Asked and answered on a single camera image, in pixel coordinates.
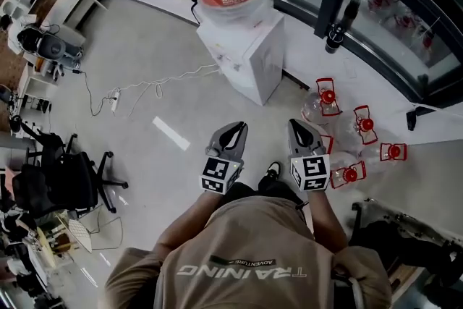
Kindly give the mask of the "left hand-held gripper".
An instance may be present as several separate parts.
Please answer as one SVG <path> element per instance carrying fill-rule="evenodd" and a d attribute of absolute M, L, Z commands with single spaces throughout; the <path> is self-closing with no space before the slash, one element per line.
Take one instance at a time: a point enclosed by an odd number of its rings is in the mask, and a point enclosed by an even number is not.
<path fill-rule="evenodd" d="M 219 195 L 228 193 L 238 180 L 244 162 L 242 159 L 224 153 L 234 138 L 233 151 L 243 154 L 247 141 L 248 125 L 232 122 L 216 130 L 211 138 L 211 146 L 206 148 L 206 163 L 200 174 L 200 187 L 204 191 Z"/>

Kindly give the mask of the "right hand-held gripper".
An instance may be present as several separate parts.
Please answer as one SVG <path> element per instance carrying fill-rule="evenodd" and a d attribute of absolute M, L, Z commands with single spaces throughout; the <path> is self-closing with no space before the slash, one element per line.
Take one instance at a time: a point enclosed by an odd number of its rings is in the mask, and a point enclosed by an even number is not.
<path fill-rule="evenodd" d="M 290 174 L 302 192 L 324 191 L 330 179 L 330 157 L 319 131 L 302 120 L 287 124 Z"/>

